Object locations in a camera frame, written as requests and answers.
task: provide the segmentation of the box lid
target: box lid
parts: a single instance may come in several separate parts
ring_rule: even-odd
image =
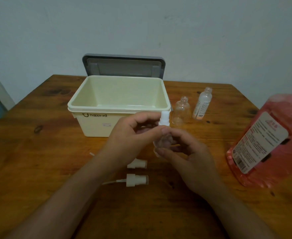
[[[160,57],[86,54],[82,58],[88,76],[135,76],[163,79],[165,60]]]

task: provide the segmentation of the spray bottle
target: spray bottle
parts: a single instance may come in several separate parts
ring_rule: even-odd
[[[160,117],[160,121],[158,123],[158,125],[165,125],[165,126],[169,126],[169,113],[170,111],[162,111],[161,117]],[[154,146],[156,148],[168,148],[170,149],[170,146],[172,144],[172,135],[170,133],[162,136],[160,139],[154,141]],[[158,153],[155,152],[154,149],[154,153],[156,154],[156,157],[160,158],[160,155]]]

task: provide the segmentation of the product label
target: product label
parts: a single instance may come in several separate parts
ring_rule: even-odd
[[[209,106],[209,102],[206,103],[206,102],[198,101],[196,108],[193,112],[193,116],[196,119],[202,119],[204,117],[204,114],[206,113],[208,106]]]
[[[289,133],[267,112],[246,132],[232,150],[232,157],[244,174],[248,173],[265,156],[283,142]]]

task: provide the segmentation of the right hand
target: right hand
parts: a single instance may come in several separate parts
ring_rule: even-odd
[[[224,185],[208,147],[184,130],[171,128],[171,134],[179,145],[155,151],[177,169],[189,189],[207,199]],[[183,159],[175,152],[188,157]]]

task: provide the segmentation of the barcode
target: barcode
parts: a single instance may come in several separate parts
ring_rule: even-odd
[[[237,162],[237,166],[240,168],[240,170],[244,173],[247,169],[246,165],[244,164],[244,162],[240,159],[240,158],[237,158],[236,159],[236,162]]]

